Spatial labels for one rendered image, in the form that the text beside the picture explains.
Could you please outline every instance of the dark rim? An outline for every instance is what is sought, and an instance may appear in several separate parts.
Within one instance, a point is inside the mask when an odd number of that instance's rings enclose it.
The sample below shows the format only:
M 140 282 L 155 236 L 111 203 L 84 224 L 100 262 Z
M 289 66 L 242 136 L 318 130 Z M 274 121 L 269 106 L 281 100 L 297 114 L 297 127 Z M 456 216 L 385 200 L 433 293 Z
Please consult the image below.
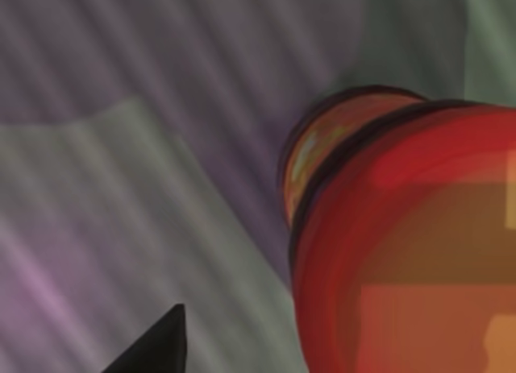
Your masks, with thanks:
M 335 147 L 333 152 L 322 162 L 308 181 L 302 199 L 298 204 L 298 208 L 294 212 L 289 241 L 291 273 L 294 271 L 298 240 L 310 214 L 310 207 L 312 206 L 314 195 L 322 184 L 331 182 L 331 179 L 339 173 L 340 169 L 355 154 L 392 129 L 416 121 L 427 115 L 432 115 L 435 111 L 478 105 L 480 105 L 480 103 L 462 100 L 442 100 L 409 105 L 372 120 Z
M 370 95 L 373 93 L 396 93 L 400 95 L 404 95 L 407 97 L 414 97 L 416 99 L 421 99 L 422 101 L 427 101 L 428 99 L 409 91 L 408 89 L 400 89 L 397 87 L 389 87 L 386 85 L 366 85 L 361 87 L 354 87 L 350 89 L 345 89 L 343 91 L 339 91 L 337 93 L 333 93 L 328 97 L 325 97 L 321 101 L 315 102 L 307 111 L 306 114 L 302 117 L 302 119 L 296 124 L 296 126 L 290 131 L 289 136 L 281 150 L 281 156 L 278 162 L 277 168 L 277 185 L 280 193 L 281 200 L 281 208 L 283 209 L 284 217 L 286 219 L 286 210 L 285 210 L 285 198 L 283 196 L 283 184 L 285 181 L 285 170 L 286 164 L 289 160 L 289 157 L 292 153 L 293 147 L 296 142 L 299 140 L 300 136 L 310 127 L 310 125 L 318 119 L 321 114 L 326 113 L 332 107 L 339 105 L 342 102 L 348 101 L 355 97 L 359 97 L 362 95 Z

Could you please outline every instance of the red container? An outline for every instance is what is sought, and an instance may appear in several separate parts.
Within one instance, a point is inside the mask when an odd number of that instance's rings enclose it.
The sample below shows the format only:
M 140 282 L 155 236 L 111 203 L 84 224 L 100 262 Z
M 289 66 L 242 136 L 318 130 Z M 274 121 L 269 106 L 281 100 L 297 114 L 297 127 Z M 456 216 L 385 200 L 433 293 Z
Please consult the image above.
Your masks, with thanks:
M 500 106 L 371 86 L 309 111 L 280 173 L 310 373 L 516 371 L 512 151 Z

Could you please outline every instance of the orange label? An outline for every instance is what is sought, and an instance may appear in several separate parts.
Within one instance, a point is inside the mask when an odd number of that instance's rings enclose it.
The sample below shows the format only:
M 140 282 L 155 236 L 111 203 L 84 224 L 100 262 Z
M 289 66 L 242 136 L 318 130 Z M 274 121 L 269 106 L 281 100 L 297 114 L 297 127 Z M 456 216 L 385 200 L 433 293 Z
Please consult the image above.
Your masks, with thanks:
M 336 105 L 310 125 L 293 147 L 285 170 L 285 210 L 289 224 L 308 181 L 333 149 L 365 123 L 420 99 L 399 94 L 370 94 Z

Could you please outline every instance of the dark object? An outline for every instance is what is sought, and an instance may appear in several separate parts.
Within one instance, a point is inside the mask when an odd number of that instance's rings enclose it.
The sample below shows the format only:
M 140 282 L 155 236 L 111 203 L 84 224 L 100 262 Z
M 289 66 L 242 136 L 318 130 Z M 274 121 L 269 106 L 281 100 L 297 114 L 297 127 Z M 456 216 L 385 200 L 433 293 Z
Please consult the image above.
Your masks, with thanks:
M 185 373 L 185 306 L 175 305 L 103 373 Z

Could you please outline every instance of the black triangular object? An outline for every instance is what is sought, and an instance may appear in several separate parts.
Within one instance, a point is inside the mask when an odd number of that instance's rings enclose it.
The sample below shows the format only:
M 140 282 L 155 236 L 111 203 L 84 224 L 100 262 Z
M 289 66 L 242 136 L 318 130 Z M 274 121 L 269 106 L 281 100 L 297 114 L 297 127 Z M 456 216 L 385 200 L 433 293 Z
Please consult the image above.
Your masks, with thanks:
M 185 373 L 185 306 L 175 305 L 103 373 Z

